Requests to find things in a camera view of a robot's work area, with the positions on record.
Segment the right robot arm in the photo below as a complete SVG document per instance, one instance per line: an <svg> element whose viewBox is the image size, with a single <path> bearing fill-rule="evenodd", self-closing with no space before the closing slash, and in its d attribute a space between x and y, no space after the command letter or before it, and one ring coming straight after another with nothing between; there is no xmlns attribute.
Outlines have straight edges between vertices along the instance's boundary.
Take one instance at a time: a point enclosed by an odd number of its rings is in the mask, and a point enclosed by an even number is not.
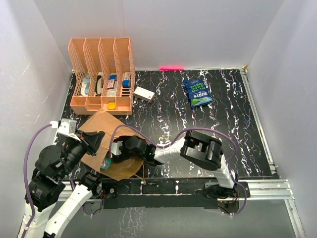
<svg viewBox="0 0 317 238"><path fill-rule="evenodd" d="M135 157L153 167L170 160L186 159L204 170L211 171L217 179L217 184L205 188L208 197L232 198L231 202L236 202L240 195L238 176L229 167L222 142L197 130L187 130L184 137L176 138L170 144L162 146L147 143L136 135L122 136L110 144L110 154L116 163Z"/></svg>

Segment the blue Burts chips bag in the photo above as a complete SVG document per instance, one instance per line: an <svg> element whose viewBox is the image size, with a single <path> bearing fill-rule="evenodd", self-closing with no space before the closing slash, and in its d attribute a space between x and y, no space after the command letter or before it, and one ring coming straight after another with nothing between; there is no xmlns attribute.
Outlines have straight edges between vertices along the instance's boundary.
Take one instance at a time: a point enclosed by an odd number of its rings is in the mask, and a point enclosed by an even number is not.
<svg viewBox="0 0 317 238"><path fill-rule="evenodd" d="M183 85L186 88L191 108L208 105L213 102L207 87L201 79L185 80Z"/></svg>

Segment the teal red snack bag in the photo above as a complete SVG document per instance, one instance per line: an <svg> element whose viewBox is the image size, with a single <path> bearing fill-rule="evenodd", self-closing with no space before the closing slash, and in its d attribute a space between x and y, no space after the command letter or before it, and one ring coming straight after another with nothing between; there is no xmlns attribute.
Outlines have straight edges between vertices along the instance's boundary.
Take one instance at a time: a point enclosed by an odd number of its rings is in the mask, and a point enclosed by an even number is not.
<svg viewBox="0 0 317 238"><path fill-rule="evenodd" d="M112 164L112 159L109 156L105 156L101 164L101 170L108 170Z"/></svg>

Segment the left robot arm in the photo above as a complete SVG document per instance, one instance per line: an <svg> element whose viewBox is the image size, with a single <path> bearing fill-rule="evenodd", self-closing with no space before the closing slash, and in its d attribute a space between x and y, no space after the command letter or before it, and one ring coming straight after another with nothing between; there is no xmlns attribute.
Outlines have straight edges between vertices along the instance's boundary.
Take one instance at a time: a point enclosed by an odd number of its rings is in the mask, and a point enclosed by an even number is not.
<svg viewBox="0 0 317 238"><path fill-rule="evenodd" d="M74 186L72 194L51 216L66 185L63 180L84 155L95 156L105 133L75 132L62 147L50 145L41 150L32 179L26 182L25 212L18 234L20 238L59 238L77 211L90 198L102 193L99 177L87 172Z"/></svg>

